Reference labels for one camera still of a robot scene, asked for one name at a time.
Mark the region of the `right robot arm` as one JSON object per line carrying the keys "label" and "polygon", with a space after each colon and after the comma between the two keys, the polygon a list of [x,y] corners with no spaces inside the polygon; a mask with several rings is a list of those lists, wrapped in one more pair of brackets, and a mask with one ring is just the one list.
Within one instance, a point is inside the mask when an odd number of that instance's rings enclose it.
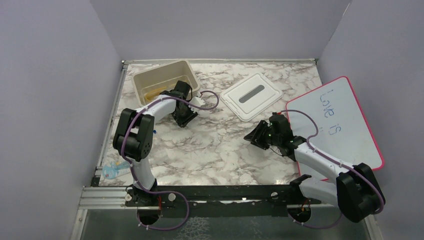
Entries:
{"label": "right robot arm", "polygon": [[320,150],[311,143],[318,133],[316,130],[307,138],[294,135],[289,119],[282,112],[274,112],[243,139],[263,150],[277,147],[281,156],[309,166],[328,179],[322,181],[303,174],[292,181],[288,190],[292,202],[300,204],[307,198],[323,201],[338,207],[354,223],[381,213],[386,200],[372,168],[363,162],[342,161]]}

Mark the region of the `yellow rubber tube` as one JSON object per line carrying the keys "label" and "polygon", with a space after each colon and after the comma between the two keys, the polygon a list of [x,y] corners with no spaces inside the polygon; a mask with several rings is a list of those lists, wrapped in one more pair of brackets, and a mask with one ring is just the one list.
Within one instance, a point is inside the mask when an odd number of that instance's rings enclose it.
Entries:
{"label": "yellow rubber tube", "polygon": [[154,90],[147,92],[144,95],[145,103],[148,104],[148,103],[152,102],[157,96],[160,95],[160,93],[162,93],[163,91],[166,91],[166,90],[167,90],[166,87],[161,87],[161,88],[157,88],[157,89],[154,89]]}

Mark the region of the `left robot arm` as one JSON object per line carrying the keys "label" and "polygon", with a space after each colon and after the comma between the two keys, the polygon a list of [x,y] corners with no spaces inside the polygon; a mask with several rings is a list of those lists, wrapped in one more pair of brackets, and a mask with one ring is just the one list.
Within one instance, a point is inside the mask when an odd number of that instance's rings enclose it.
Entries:
{"label": "left robot arm", "polygon": [[192,87],[178,81],[174,89],[162,91],[151,103],[138,108],[125,108],[119,117],[113,137],[113,148],[130,164],[134,186],[140,189],[138,199],[144,205],[152,205],[157,200],[153,188],[156,179],[152,174],[148,155],[153,146],[155,123],[171,115],[176,124],[184,128],[198,113],[188,105]]}

